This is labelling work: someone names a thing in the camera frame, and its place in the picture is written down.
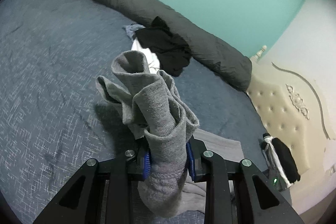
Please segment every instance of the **silver bolt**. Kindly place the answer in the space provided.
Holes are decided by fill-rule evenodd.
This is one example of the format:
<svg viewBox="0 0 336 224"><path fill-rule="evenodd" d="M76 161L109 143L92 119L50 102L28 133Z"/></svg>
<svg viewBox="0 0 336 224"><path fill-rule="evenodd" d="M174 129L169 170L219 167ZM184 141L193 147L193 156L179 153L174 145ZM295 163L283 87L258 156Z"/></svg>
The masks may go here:
<svg viewBox="0 0 336 224"><path fill-rule="evenodd" d="M248 159L244 159L242 162L241 162L244 166L251 166L252 165L252 162Z"/></svg>
<svg viewBox="0 0 336 224"><path fill-rule="evenodd" d="M132 156L134 156L134 154L135 154L134 150L127 150L125 152L126 157L132 157Z"/></svg>
<svg viewBox="0 0 336 224"><path fill-rule="evenodd" d="M213 156L213 152L210 150L204 151L203 155L206 156L207 158L211 158Z"/></svg>
<svg viewBox="0 0 336 224"><path fill-rule="evenodd" d="M89 160L86 161L86 164L88 166L94 166L96 164L96 162L97 161L95 159L89 159Z"/></svg>

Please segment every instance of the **dark gray comforter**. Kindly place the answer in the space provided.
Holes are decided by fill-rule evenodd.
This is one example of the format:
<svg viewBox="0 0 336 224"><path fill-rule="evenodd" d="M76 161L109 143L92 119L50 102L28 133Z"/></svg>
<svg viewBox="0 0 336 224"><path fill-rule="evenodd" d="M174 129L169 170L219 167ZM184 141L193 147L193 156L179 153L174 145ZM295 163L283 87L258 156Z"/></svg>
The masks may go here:
<svg viewBox="0 0 336 224"><path fill-rule="evenodd" d="M0 3L0 191L23 224L88 158L111 159L132 143L95 87L98 75L118 82L110 65L130 49L122 26L132 22L92 0ZM239 140L266 169L264 128L243 92L194 59L175 82L202 129ZM157 218L134 195L135 223L203 223L199 212Z"/></svg>
<svg viewBox="0 0 336 224"><path fill-rule="evenodd" d="M173 33L187 41L196 60L221 75L238 90L247 90L252 71L250 59L220 38L197 27L171 7L158 0L94 1L113 8L144 26L150 26L156 16L161 17Z"/></svg>

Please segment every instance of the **black fabric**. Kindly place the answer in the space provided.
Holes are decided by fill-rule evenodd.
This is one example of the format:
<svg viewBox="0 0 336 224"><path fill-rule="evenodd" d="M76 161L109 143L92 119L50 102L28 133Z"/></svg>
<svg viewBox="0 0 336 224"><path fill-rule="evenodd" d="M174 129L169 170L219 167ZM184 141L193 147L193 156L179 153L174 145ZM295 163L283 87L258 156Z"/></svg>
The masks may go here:
<svg viewBox="0 0 336 224"><path fill-rule="evenodd" d="M218 73L238 90L246 91L251 81L249 58L225 41L197 27L190 20L158 0L94 0L150 27L155 17L162 18L172 33L189 45L193 58Z"/></svg>
<svg viewBox="0 0 336 224"><path fill-rule="evenodd" d="M295 161L289 148L278 138L272 139L272 145L274 146L275 152L278 155L283 171L289 182L294 183L297 180L300 181L301 176L297 171Z"/></svg>
<svg viewBox="0 0 336 224"><path fill-rule="evenodd" d="M190 63L191 50L186 41L173 34L166 22L156 17L151 27L135 31L141 47L149 48L157 55L160 69L172 76L179 76Z"/></svg>

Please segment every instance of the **bed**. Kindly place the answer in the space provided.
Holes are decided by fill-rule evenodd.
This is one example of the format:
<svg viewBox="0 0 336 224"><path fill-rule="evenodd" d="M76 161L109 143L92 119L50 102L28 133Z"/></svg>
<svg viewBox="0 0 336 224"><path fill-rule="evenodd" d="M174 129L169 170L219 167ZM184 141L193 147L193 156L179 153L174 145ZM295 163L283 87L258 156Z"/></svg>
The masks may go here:
<svg viewBox="0 0 336 224"><path fill-rule="evenodd" d="M259 65L265 50L266 46L251 57L252 78L246 93L268 133L281 139L291 151L301 175L290 188L292 206L302 214L336 188L336 161L329 151L336 134L315 82L295 68ZM309 223L315 223L323 212L316 211Z"/></svg>
<svg viewBox="0 0 336 224"><path fill-rule="evenodd" d="M110 65L131 48L133 23L92 0L3 0L0 4L0 191L22 224L31 224L87 159L115 157L133 141L95 87L117 81ZM245 157L267 168L265 128L251 100L191 59L175 78L200 128L239 140ZM200 212L153 216L134 192L135 223L203 223Z"/></svg>

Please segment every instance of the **carved floral ornament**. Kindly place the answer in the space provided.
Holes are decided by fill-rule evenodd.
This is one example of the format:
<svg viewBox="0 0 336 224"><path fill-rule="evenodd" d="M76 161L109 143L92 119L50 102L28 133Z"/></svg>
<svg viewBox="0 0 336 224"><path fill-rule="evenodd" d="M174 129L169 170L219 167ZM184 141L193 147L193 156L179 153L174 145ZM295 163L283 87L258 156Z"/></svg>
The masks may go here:
<svg viewBox="0 0 336 224"><path fill-rule="evenodd" d="M286 87L287 87L287 90L289 92L289 98L291 99L293 106L299 112L301 112L303 114L303 116L306 117L307 120L309 120L309 117L308 117L309 111L308 111L307 107L305 106L305 104L303 103L303 99L300 97L300 94L295 92L295 89L294 89L293 86L286 84Z"/></svg>

